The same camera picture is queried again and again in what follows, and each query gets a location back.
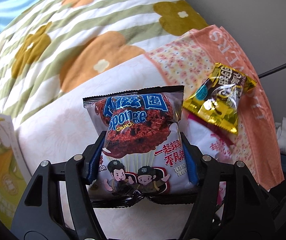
metal screw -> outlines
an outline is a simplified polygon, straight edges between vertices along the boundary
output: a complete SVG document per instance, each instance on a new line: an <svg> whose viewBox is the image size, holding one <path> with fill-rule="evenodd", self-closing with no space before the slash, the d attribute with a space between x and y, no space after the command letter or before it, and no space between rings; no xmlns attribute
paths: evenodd
<svg viewBox="0 0 286 240"><path fill-rule="evenodd" d="M76 160L76 161L79 161L79 160L81 160L83 158L83 155L82 154L77 154L77 155L75 155L74 156L74 160Z"/></svg>
<svg viewBox="0 0 286 240"><path fill-rule="evenodd" d="M210 155L203 155L202 159L205 160L206 162L209 162L212 159L212 157Z"/></svg>
<svg viewBox="0 0 286 240"><path fill-rule="evenodd" d="M237 161L237 166L240 167L240 168L244 167L244 162Z"/></svg>
<svg viewBox="0 0 286 240"><path fill-rule="evenodd" d="M42 167L45 167L45 166L47 166L47 165L48 165L48 161L47 161L47 160L41 162L41 166L42 166Z"/></svg>

yellow green carton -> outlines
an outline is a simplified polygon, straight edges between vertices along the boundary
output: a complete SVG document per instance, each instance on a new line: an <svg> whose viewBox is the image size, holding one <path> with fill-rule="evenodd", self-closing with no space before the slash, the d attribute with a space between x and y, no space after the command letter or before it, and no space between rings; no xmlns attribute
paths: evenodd
<svg viewBox="0 0 286 240"><path fill-rule="evenodd" d="M0 114L0 220L7 228L30 178L12 119Z"/></svg>

black cable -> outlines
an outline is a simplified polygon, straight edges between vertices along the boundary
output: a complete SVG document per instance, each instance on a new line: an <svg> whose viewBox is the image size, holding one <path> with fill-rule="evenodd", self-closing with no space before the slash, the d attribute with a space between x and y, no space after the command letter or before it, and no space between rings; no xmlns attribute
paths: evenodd
<svg viewBox="0 0 286 240"><path fill-rule="evenodd" d="M278 66L276 68L273 68L273 69L271 69L271 70L269 70L267 72L264 72L264 73L260 74L259 78L263 78L263 77L269 76L269 75L274 74L274 73L276 73L278 71L281 71L283 69L286 69L286 63L281 65L281 66Z"/></svg>

wall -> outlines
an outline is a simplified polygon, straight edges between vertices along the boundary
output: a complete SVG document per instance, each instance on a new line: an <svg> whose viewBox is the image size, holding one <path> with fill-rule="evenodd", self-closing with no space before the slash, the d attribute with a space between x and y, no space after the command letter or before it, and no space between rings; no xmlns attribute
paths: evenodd
<svg viewBox="0 0 286 240"><path fill-rule="evenodd" d="M258 74L286 63L286 0L186 0L208 22L223 26ZM286 70L261 79L276 122L286 117Z"/></svg>

cartoon boy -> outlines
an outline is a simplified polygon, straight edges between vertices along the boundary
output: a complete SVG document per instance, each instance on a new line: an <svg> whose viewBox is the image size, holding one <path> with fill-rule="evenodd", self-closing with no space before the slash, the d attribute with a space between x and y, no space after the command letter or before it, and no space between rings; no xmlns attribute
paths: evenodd
<svg viewBox="0 0 286 240"><path fill-rule="evenodd" d="M104 187L113 195L126 195L132 187L128 184L128 179L125 177L124 165L118 160L111 160L107 165L108 171L111 173L113 179L107 182L104 179Z"/></svg>
<svg viewBox="0 0 286 240"><path fill-rule="evenodd" d="M159 180L154 180L156 178L155 169L150 166L143 166L139 168L138 170L138 182L134 183L132 181L129 181L132 186L137 188L139 191L144 193L152 193L159 191L159 187L163 184L165 184L170 175L166 175L164 178L161 178Z"/></svg>

